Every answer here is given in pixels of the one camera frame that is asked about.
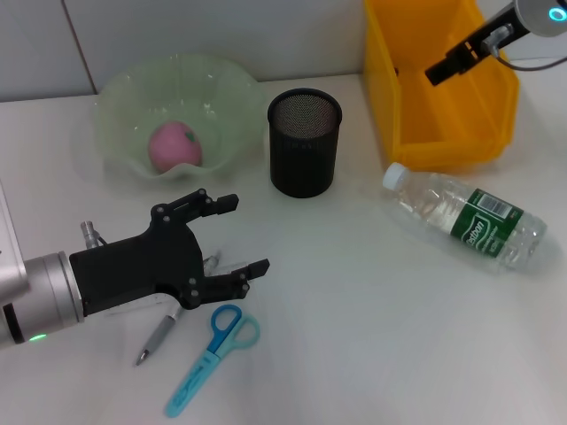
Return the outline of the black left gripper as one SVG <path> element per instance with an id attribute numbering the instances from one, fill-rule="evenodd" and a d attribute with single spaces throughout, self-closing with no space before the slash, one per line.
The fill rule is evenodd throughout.
<path id="1" fill-rule="evenodd" d="M 185 310 L 245 298 L 249 281 L 266 274 L 269 260 L 204 276 L 202 252 L 187 226 L 198 218 L 234 212 L 238 203 L 236 194 L 212 199 L 198 189 L 155 205 L 141 235 L 71 255 L 83 313 L 89 316 L 156 293 L 173 297 Z"/>

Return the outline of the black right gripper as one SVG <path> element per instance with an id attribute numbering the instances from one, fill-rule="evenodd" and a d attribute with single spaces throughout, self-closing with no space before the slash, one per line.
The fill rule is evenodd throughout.
<path id="1" fill-rule="evenodd" d="M 511 3 L 471 33 L 464 43 L 456 45 L 442 60 L 428 68 L 425 75 L 432 85 L 439 85 L 457 74 L 467 73 L 477 64 L 477 58 L 498 57 L 500 48 L 529 33 Z"/>

